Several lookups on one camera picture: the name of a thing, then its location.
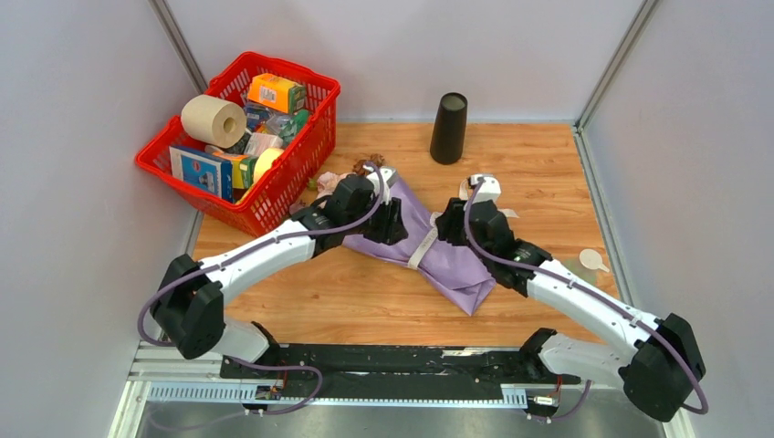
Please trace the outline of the purple flower bouquet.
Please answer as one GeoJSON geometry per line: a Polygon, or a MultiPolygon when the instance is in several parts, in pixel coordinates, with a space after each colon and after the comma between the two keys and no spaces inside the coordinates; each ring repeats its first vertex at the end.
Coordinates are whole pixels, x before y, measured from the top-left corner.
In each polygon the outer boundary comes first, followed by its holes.
{"type": "MultiPolygon", "coordinates": [[[[399,174],[391,195],[402,200],[403,224],[409,236],[397,245],[376,244],[360,235],[350,235],[343,245],[404,268],[414,250],[430,230],[430,212],[399,174]]],[[[496,285],[495,279],[474,252],[466,246],[453,246],[439,238],[425,254],[418,270],[428,283],[468,316],[475,313],[496,285]]]]}

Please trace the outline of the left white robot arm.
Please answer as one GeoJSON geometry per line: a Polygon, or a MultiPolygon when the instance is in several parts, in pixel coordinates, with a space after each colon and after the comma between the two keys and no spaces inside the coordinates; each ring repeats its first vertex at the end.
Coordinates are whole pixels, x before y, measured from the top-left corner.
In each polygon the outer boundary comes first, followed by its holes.
{"type": "Polygon", "coordinates": [[[137,329],[151,342],[144,319],[151,316],[187,360],[208,352],[244,362],[260,379],[279,364],[272,341],[256,323],[225,316],[225,307],[251,286],[293,265],[342,245],[349,235],[395,245],[407,237],[402,202],[390,194],[397,172],[381,167],[366,176],[351,174],[332,195],[292,214],[276,229],[237,249],[194,261],[176,257],[159,290],[142,306],[137,329]]]}

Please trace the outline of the cream ribbon with gold print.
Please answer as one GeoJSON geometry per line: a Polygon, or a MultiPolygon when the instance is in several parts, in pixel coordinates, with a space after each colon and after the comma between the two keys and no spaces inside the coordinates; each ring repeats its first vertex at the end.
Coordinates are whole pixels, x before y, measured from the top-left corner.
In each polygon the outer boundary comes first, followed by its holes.
{"type": "MultiPolygon", "coordinates": [[[[472,188],[471,180],[473,177],[494,178],[492,174],[477,173],[461,181],[459,184],[458,195],[460,199],[463,201],[466,201],[469,197],[468,192],[472,188]]],[[[430,247],[434,244],[434,242],[437,240],[438,230],[435,222],[441,215],[442,215],[441,212],[431,213],[430,219],[429,219],[430,230],[426,233],[424,239],[420,242],[420,244],[417,246],[417,248],[412,253],[411,257],[407,261],[407,266],[409,268],[413,270],[418,270],[419,265],[421,264],[421,261],[423,260],[425,254],[430,249],[430,247]]]]}

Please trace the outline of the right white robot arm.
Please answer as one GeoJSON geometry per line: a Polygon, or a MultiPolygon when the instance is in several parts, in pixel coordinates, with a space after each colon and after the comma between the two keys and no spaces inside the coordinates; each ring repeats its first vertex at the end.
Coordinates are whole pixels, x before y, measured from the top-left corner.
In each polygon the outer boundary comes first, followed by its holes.
{"type": "Polygon", "coordinates": [[[557,309],[601,339],[595,344],[538,330],[520,358],[528,379],[541,382],[554,373],[601,383],[660,422],[681,409],[708,413],[700,385],[706,365],[685,318],[659,318],[573,275],[548,251],[515,237],[492,201],[452,198],[434,223],[440,240],[471,248],[500,286],[557,309]]]}

